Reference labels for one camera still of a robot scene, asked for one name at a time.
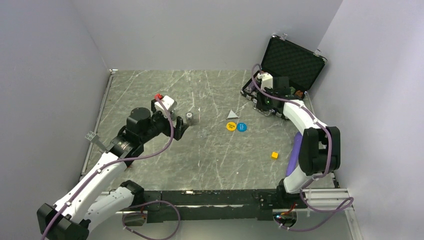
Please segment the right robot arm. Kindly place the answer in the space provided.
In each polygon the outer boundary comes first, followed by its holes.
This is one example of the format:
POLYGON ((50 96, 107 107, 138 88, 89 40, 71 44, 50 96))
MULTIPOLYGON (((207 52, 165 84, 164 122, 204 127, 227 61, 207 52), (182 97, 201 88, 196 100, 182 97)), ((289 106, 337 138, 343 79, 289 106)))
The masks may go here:
POLYGON ((284 189, 276 193, 276 203, 288 208, 295 202, 295 194, 312 181, 325 177, 341 165, 341 132, 336 126, 327 126, 320 121, 302 100, 278 98, 262 90, 252 78, 254 86, 264 96, 284 102, 283 115, 302 134, 298 154, 298 166, 283 179, 284 189))

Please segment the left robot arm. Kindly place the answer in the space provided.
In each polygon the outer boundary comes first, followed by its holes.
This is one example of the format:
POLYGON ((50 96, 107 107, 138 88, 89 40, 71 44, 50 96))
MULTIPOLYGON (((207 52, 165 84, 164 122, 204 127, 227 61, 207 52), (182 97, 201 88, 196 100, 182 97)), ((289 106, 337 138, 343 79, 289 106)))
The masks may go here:
POLYGON ((160 134, 178 141, 188 127, 180 116, 173 125, 161 111, 145 107, 133 109, 89 173, 64 197, 52 205, 45 203, 37 210, 41 238, 85 240, 94 228, 117 211, 127 208, 141 211, 148 205, 157 211, 161 195, 145 193, 143 187, 131 180, 122 182, 110 195, 98 197, 136 158, 147 158, 142 155, 145 143, 160 134))

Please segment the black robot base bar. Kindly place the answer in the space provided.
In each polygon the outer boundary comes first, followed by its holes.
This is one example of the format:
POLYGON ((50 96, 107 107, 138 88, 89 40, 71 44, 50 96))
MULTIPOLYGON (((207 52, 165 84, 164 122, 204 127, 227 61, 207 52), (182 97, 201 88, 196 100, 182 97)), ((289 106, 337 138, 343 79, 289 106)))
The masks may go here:
POLYGON ((304 210, 298 193, 276 189, 162 190, 145 191, 144 202, 136 201, 124 211, 145 213, 148 223, 165 221, 256 219, 271 221, 283 212, 304 210))

